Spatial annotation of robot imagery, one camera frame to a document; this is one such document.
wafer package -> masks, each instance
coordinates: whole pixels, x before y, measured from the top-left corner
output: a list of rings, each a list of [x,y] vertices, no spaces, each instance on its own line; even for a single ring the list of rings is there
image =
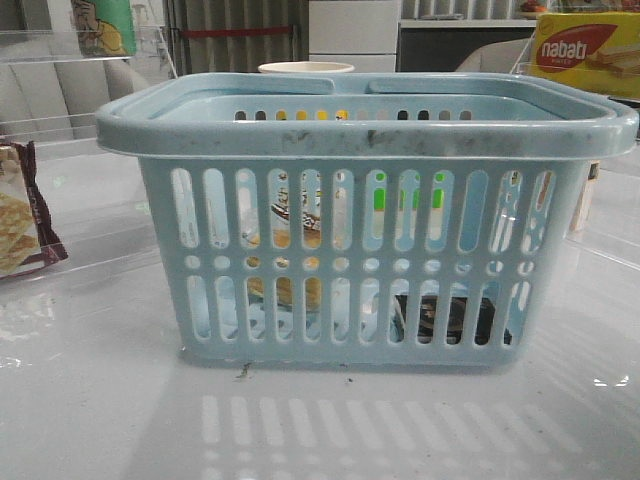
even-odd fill
[[[0,279],[67,258],[35,177],[33,143],[0,143]]]
[[[640,98],[640,13],[540,16],[532,75],[620,98]]]

light blue basket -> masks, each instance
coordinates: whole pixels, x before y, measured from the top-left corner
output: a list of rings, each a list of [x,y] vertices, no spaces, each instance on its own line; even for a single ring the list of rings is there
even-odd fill
[[[205,359],[497,365],[637,114],[493,74],[201,74],[97,113]]]

yellow box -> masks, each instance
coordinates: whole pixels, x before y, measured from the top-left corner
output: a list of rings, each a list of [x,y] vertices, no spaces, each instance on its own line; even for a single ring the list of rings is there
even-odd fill
[[[547,13],[538,18],[532,75],[591,92],[640,98],[639,13]]]

circular hole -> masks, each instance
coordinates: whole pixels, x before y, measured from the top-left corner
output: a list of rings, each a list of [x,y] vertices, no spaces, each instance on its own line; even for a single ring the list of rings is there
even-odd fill
[[[320,266],[320,259],[318,257],[307,257],[304,259],[302,266],[307,271],[317,270]]]
[[[249,268],[258,268],[260,266],[260,259],[258,257],[247,257],[244,264]]]
[[[273,264],[276,268],[283,270],[285,268],[289,268],[289,260],[284,257],[278,257],[273,261]]]
[[[493,260],[487,264],[487,273],[489,275],[497,275],[504,268],[504,263],[500,260]]]
[[[535,265],[533,264],[533,262],[521,262],[520,265],[518,265],[518,273],[520,275],[529,275],[531,272],[533,272],[534,268]]]
[[[424,264],[424,271],[427,273],[437,273],[440,271],[440,260],[429,260]]]
[[[344,272],[349,268],[349,259],[345,257],[338,257],[333,261],[333,269],[337,272]]]
[[[466,275],[471,271],[471,268],[473,268],[473,264],[468,260],[460,260],[456,263],[456,272],[460,275]]]
[[[409,262],[409,260],[407,260],[406,258],[399,258],[393,264],[393,269],[396,273],[405,273],[407,270],[409,270],[410,266],[411,262]]]
[[[380,260],[378,260],[377,258],[367,258],[364,261],[364,271],[371,273],[371,272],[375,272],[376,270],[378,270],[378,268],[380,267]]]
[[[189,255],[184,259],[184,264],[187,266],[187,268],[200,268],[200,259],[194,255]]]
[[[219,257],[213,259],[213,266],[218,270],[226,270],[231,266],[231,260],[229,260],[229,257],[220,255]]]

snack package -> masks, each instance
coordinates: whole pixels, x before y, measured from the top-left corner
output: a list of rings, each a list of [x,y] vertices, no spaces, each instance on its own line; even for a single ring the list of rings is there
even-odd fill
[[[640,98],[640,13],[548,13],[530,73],[590,92]]]
[[[35,176],[33,143],[0,143],[0,279],[67,258]]]

